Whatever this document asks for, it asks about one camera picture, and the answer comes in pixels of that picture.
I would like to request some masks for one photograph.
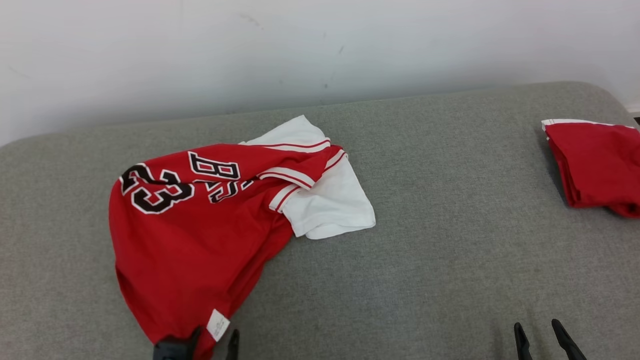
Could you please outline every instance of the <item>red fabric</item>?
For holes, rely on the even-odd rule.
[[[210,358],[214,340],[204,327],[213,309],[230,318],[292,236],[284,215],[269,208],[291,183],[257,175],[277,167],[317,181],[339,150],[219,144],[125,171],[109,201],[116,275],[151,342],[188,338],[199,325],[195,359]]]
[[[640,132],[616,125],[545,126],[570,206],[640,218]]]

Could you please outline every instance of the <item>striped trim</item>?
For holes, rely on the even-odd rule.
[[[282,151],[296,151],[296,152],[318,152],[331,146],[331,140],[324,138],[323,141],[312,145],[300,145],[295,143],[275,143],[275,144],[253,144],[253,143],[241,143],[241,145],[249,146],[261,146],[274,150]]]
[[[342,158],[348,158],[349,156],[347,155],[346,152],[344,152],[344,150],[340,150],[338,152],[336,152],[335,155],[333,155],[333,157],[331,159],[329,159],[329,161],[326,162],[326,166],[324,167],[324,171],[329,170],[330,168],[334,167],[340,160],[342,160]]]
[[[269,203],[269,209],[282,213],[282,207],[293,193],[301,190],[296,184],[290,184],[282,188]]]
[[[580,119],[547,119],[547,120],[542,120],[542,130],[546,130],[545,127],[548,126],[548,125],[578,124],[578,123],[595,124],[595,125],[606,125],[606,126],[624,126],[624,127],[628,127],[629,129],[635,129],[633,126],[617,125],[617,124],[605,124],[603,122],[595,122],[595,121],[589,121],[589,120],[580,120]]]
[[[311,190],[311,187],[315,185],[315,181],[306,174],[285,167],[272,167],[258,174],[260,179],[265,177],[278,177],[280,179],[294,183],[304,189]]]

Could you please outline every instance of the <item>white sleeve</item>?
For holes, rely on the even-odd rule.
[[[329,139],[301,115],[243,144],[314,152],[329,146]],[[329,238],[376,225],[373,207],[346,155],[328,168],[310,190],[300,189],[288,196],[282,213],[289,219],[296,236],[306,235],[310,239]]]

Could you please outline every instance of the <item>folded red garment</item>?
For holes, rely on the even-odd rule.
[[[586,120],[542,122],[570,206],[640,218],[640,132]]]

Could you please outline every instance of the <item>white stripe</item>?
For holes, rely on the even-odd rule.
[[[595,122],[589,120],[580,120],[580,119],[547,119],[542,120],[542,130],[545,130],[547,125],[555,125],[555,124],[576,124],[576,123],[587,123],[587,124],[596,124],[596,125],[606,125],[606,126],[624,126],[629,129],[635,129],[633,126],[626,125],[617,125],[617,124],[605,124],[603,122]]]
[[[307,190],[311,189],[316,182],[311,179],[306,174],[285,167],[272,167],[258,174],[260,179],[264,179],[265,177],[278,177],[280,179],[286,180],[290,183],[298,184],[300,187],[305,188]]]
[[[289,191],[298,188],[298,185],[296,184],[291,184],[291,185],[287,185],[284,188],[282,188],[282,190],[280,190],[274,197],[273,199],[271,199],[271,202],[269,203],[269,209],[276,211],[278,209],[278,205],[280,204],[280,201],[282,201],[282,199],[289,193]],[[282,212],[282,208],[284,208],[284,203],[282,204],[282,207],[280,208],[280,210],[278,211],[279,213]]]
[[[342,156],[342,154],[344,154],[344,150],[338,151],[335,155],[333,155],[333,157],[331,159],[329,159],[329,161],[326,162],[326,166],[324,168],[328,168],[328,167],[332,166],[333,164],[335,164],[336,161],[340,160],[340,157]]]
[[[318,152],[318,151],[322,151],[322,150],[326,149],[327,147],[331,146],[331,142],[329,140],[330,140],[329,138],[324,138],[322,140],[324,143],[321,143],[318,146],[314,146],[314,147],[303,147],[303,146],[314,145],[315,143],[319,143],[319,142],[301,143],[301,144],[293,144],[292,143],[292,144],[289,144],[289,145],[279,145],[279,146],[274,146],[274,145],[269,145],[269,144],[261,144],[261,143],[240,143],[239,145],[262,146],[262,147],[266,147],[268,149],[281,150],[281,151]]]

